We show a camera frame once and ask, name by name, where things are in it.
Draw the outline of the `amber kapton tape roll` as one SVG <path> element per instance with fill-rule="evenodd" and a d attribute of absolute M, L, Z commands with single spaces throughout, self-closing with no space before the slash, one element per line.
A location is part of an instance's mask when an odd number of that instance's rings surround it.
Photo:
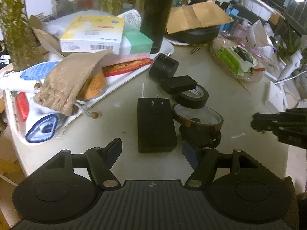
<path fill-rule="evenodd" d="M 219 131 L 224 122 L 218 112 L 206 106 L 193 109 L 176 104 L 172 112 L 174 120 L 180 125 L 203 132 Z"/>

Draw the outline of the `black power adapter block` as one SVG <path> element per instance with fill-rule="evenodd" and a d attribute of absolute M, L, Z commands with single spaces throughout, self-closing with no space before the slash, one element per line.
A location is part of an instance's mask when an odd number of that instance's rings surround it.
<path fill-rule="evenodd" d="M 177 146 L 169 99 L 139 98 L 137 101 L 138 151 L 166 153 Z"/>

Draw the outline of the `black electrical tape roll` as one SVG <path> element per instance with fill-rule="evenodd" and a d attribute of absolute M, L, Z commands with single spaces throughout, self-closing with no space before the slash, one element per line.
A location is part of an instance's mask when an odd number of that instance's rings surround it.
<path fill-rule="evenodd" d="M 172 94 L 172 99 L 179 105 L 186 108 L 199 109 L 203 108 L 209 98 L 209 93 L 201 85 L 196 88 L 178 94 Z"/>

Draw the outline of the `small black rectangular box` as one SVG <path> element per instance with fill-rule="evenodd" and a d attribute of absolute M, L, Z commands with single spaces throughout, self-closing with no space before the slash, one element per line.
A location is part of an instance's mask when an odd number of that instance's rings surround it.
<path fill-rule="evenodd" d="M 164 78 L 160 81 L 160 87 L 167 94 L 178 94 L 180 92 L 189 91 L 197 86 L 197 82 L 188 75 Z"/>

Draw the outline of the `black cylinder lens cap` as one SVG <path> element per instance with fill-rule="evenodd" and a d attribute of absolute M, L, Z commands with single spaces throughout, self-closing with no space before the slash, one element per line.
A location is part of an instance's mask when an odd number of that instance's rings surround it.
<path fill-rule="evenodd" d="M 171 78 L 176 73 L 179 62 L 163 53 L 159 53 L 153 60 L 150 70 L 149 78 L 155 82 L 160 82 L 162 79 Z"/>

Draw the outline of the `white power bank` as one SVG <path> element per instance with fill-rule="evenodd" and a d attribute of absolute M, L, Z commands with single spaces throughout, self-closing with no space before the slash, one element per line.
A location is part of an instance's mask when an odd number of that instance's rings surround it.
<path fill-rule="evenodd" d="M 284 110 L 283 92 L 272 81 L 267 86 L 264 105 L 274 114 Z"/>

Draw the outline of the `orange round tin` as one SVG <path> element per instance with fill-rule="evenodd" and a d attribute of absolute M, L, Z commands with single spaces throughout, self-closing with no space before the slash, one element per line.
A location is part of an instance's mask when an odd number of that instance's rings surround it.
<path fill-rule="evenodd" d="M 93 69 L 89 78 L 79 92 L 77 99 L 81 101 L 89 101 L 102 96 L 108 86 L 102 68 L 97 66 Z"/>

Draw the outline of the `clear glass snack dish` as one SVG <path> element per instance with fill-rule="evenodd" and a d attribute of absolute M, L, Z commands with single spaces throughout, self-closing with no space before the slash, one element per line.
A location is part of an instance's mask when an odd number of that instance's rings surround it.
<path fill-rule="evenodd" d="M 241 39 L 215 38 L 210 43 L 210 53 L 216 63 L 238 81 L 257 83 L 263 79 L 262 59 Z"/>

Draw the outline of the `green tissue pack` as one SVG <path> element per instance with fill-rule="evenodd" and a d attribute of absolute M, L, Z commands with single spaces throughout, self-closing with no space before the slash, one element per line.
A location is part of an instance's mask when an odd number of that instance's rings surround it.
<path fill-rule="evenodd" d="M 137 29 L 124 29 L 120 54 L 150 53 L 152 46 L 153 41 Z"/>

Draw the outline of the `white plastic tub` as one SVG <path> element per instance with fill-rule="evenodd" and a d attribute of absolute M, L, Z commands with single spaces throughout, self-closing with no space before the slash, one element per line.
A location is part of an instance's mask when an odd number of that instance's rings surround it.
<path fill-rule="evenodd" d="M 264 21 L 269 21 L 272 15 L 278 15 L 281 18 L 285 17 L 261 0 L 240 0 L 240 4 L 245 9 L 259 16 Z"/>

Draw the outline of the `yellow white cardboard box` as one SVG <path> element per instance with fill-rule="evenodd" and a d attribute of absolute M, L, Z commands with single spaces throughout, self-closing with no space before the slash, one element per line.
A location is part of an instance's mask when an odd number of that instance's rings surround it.
<path fill-rule="evenodd" d="M 111 50 L 120 53 L 124 20 L 118 17 L 77 16 L 60 38 L 62 52 L 95 53 Z"/>

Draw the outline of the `glass vase with stems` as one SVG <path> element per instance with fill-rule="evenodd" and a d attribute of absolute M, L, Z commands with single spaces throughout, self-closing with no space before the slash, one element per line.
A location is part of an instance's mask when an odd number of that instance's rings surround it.
<path fill-rule="evenodd" d="M 44 61 L 29 24 L 25 0 L 1 0 L 1 32 L 15 71 Z"/>

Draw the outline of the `brown paper envelope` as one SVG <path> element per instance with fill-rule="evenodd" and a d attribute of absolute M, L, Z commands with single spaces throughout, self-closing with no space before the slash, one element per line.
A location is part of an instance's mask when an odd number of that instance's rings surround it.
<path fill-rule="evenodd" d="M 233 22 L 226 12 L 212 1 L 174 7 L 170 11 L 166 31 L 168 34 L 207 28 Z"/>

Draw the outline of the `black thermos bottle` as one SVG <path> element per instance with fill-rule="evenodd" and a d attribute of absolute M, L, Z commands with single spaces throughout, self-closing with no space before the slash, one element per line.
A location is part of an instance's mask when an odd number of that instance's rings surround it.
<path fill-rule="evenodd" d="M 145 0 L 140 31 L 152 40 L 150 53 L 160 51 L 173 0 Z"/>

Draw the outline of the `beige drawstring pouch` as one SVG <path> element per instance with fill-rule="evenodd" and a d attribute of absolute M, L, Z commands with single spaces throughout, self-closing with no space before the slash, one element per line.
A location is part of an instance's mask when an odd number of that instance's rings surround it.
<path fill-rule="evenodd" d="M 111 50 L 104 50 L 68 55 L 48 73 L 34 101 L 66 116 L 73 115 L 77 95 L 102 58 L 111 54 Z"/>

